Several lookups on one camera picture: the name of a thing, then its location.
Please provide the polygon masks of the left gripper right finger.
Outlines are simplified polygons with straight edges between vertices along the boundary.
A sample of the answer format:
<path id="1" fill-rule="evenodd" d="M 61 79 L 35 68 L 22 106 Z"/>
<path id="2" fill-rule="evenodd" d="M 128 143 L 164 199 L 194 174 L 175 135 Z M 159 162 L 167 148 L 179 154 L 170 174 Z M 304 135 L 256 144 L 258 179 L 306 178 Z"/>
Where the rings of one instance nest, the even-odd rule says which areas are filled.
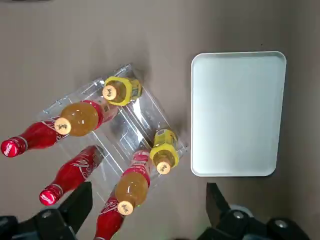
<path id="1" fill-rule="evenodd" d="M 206 184 L 205 209 L 211 226 L 199 240 L 309 240 L 293 220 L 274 217 L 263 223 L 243 206 L 230 206 L 213 182 Z"/>

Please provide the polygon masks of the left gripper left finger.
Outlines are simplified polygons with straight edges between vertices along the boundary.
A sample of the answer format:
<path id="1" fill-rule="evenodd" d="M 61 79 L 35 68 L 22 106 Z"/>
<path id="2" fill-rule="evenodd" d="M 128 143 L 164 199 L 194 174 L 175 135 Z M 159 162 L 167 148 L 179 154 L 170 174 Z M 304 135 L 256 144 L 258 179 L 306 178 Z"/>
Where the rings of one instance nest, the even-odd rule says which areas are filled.
<path id="1" fill-rule="evenodd" d="M 2 240 L 75 240 L 93 207 L 92 183 L 77 187 L 59 207 L 46 208 L 19 222 L 13 215 L 0 217 Z"/>

